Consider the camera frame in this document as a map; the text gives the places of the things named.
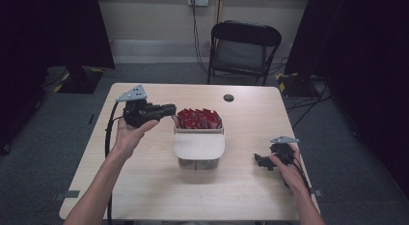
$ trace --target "silver mounting plate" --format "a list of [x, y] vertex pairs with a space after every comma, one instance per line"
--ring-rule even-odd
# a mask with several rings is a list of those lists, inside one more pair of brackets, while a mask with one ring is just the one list
[[286, 136], [280, 136], [277, 138], [274, 138], [270, 140], [271, 143], [276, 143], [276, 144], [287, 144], [287, 143], [298, 143], [300, 142], [298, 139], [286, 137]]
[[147, 93], [145, 92], [142, 85], [138, 85], [131, 90], [123, 93], [120, 97], [116, 98], [116, 102], [133, 101], [138, 99], [145, 99], [147, 97]]

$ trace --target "person's left arm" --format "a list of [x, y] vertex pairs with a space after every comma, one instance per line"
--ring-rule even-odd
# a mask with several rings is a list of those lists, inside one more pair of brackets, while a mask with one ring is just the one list
[[87, 191], [69, 213], [65, 224], [101, 224], [123, 165], [132, 156], [145, 132], [157, 124], [157, 121], [149, 121], [134, 128], [128, 126], [124, 119], [119, 119], [117, 139], [112, 151], [105, 158]]

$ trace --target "red wrapped item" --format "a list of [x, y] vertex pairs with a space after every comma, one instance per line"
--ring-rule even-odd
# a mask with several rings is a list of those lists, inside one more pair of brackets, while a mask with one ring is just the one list
[[220, 129], [222, 119], [216, 111], [183, 109], [174, 118], [175, 126], [182, 129]]

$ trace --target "person's right arm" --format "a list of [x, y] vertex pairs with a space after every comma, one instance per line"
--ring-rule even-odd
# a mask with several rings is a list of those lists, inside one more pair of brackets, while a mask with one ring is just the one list
[[[297, 160], [300, 160], [300, 151], [289, 145], [294, 150], [294, 157]], [[297, 171], [294, 165], [284, 165], [276, 156], [270, 156], [271, 161], [280, 169], [280, 173], [283, 176], [283, 179], [288, 184], [291, 189], [295, 203], [298, 209], [298, 214], [300, 216], [301, 225], [322, 225], [325, 224], [318, 210], [316, 209], [313, 200], [311, 199], [310, 192], [304, 185], [303, 179], [301, 178], [300, 173]]]

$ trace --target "hand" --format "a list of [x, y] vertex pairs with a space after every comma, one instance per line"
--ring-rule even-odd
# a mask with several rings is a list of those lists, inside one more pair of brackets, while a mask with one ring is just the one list
[[[294, 151], [294, 157], [297, 160], [300, 160], [300, 151], [298, 150], [298, 148], [296, 148], [295, 146], [288, 144], [289, 147]], [[293, 164], [289, 164], [289, 165], [284, 165], [278, 157], [276, 157], [275, 155], [270, 155], [270, 160], [277, 165], [277, 167], [279, 167], [280, 173], [283, 176], [283, 179], [286, 181], [286, 183], [289, 185], [289, 187], [291, 188], [292, 191], [294, 191], [295, 189], [306, 189], [306, 187], [304, 186], [304, 182], [303, 179], [300, 175], [300, 173], [297, 171], [297, 169], [295, 168], [295, 166]], [[301, 168], [301, 166], [299, 165], [299, 163], [294, 159], [294, 164], [296, 164], [298, 167]]]
[[139, 141], [144, 137], [145, 132], [151, 130], [159, 124], [158, 121], [152, 120], [144, 123], [139, 128], [129, 126], [123, 118], [118, 120], [117, 139], [112, 151], [120, 152], [126, 159], [129, 159]]

